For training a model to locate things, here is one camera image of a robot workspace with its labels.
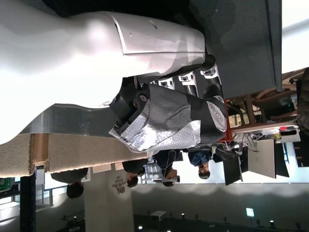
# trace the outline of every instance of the gray fabric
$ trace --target gray fabric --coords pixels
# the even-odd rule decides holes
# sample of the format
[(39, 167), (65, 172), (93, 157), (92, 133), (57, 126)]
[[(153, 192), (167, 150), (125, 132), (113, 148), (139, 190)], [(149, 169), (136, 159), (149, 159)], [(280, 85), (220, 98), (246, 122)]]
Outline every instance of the gray fabric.
[(55, 13), (55, 11), (53, 11), (52, 9), (47, 7), (42, 0), (21, 0), (21, 1), (33, 6), (35, 8), (38, 8), (38, 9), (40, 9), (40, 10), (46, 12), (46, 13), (49, 13), (51, 15), (57, 15)]
[(187, 148), (200, 142), (200, 121), (191, 120), (191, 106), (184, 94), (149, 85), (150, 100), (142, 113), (122, 133), (110, 134), (132, 152)]

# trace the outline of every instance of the person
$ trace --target person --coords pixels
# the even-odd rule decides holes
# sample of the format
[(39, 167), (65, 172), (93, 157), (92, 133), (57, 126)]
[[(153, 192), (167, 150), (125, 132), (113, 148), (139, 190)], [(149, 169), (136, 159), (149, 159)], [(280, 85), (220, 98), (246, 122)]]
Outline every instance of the person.
[(157, 165), (161, 168), (162, 183), (165, 187), (174, 186), (175, 182), (180, 182), (177, 170), (173, 169), (173, 162), (181, 157), (180, 150), (162, 150), (153, 155)]
[(188, 153), (190, 163), (198, 167), (198, 176), (201, 179), (208, 179), (211, 175), (209, 171), (210, 151), (193, 151)]
[(122, 162), (122, 166), (126, 171), (126, 182), (129, 188), (135, 187), (139, 181), (138, 176), (145, 174), (145, 168), (143, 167), (145, 164), (147, 164), (147, 159)]
[(71, 199), (78, 198), (84, 192), (82, 179), (87, 175), (88, 168), (52, 173), (51, 177), (59, 182), (67, 183), (67, 196)]

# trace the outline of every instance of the computer monitor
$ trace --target computer monitor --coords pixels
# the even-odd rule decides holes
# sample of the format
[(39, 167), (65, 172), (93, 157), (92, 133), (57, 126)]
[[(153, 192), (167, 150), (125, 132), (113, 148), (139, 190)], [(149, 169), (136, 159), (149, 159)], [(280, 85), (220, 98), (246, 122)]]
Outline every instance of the computer monitor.
[(248, 146), (248, 170), (276, 178), (274, 140), (258, 140), (256, 146)]
[(233, 184), (242, 180), (239, 157), (236, 159), (226, 159), (223, 161), (225, 185)]
[(284, 159), (283, 144), (275, 144), (275, 169), (276, 175), (290, 177)]

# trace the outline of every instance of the cable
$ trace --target cable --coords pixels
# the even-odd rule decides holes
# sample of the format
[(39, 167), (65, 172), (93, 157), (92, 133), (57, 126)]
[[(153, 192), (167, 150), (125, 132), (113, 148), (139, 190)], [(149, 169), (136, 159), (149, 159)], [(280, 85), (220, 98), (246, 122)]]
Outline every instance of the cable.
[(170, 166), (170, 165), (172, 165), (173, 164), (173, 162), (171, 162), (170, 164), (169, 164), (169, 154), (170, 154), (170, 152), (171, 151), (173, 151), (174, 153), (175, 153), (175, 158), (174, 158), (174, 161), (173, 162), (175, 162), (175, 160), (176, 160), (176, 151), (174, 151), (174, 150), (170, 150), (169, 151), (169, 153), (168, 153), (168, 161), (167, 161), (167, 163), (166, 163), (166, 167), (163, 169), (164, 170), (164, 177), (165, 177), (165, 173), (166, 173), (166, 169)]

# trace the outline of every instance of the silver fabric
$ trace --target silver fabric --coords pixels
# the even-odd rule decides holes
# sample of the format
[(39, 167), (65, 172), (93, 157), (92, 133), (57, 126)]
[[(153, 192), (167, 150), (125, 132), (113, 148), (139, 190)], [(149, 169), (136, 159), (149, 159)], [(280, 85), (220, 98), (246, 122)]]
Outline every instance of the silver fabric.
[(151, 99), (142, 113), (122, 133), (110, 134), (133, 152), (187, 148), (200, 143), (200, 120), (191, 120), (191, 106), (184, 94), (149, 85)]
[(220, 108), (209, 101), (206, 102), (208, 104), (208, 108), (216, 128), (220, 131), (226, 131), (226, 117), (222, 114)]

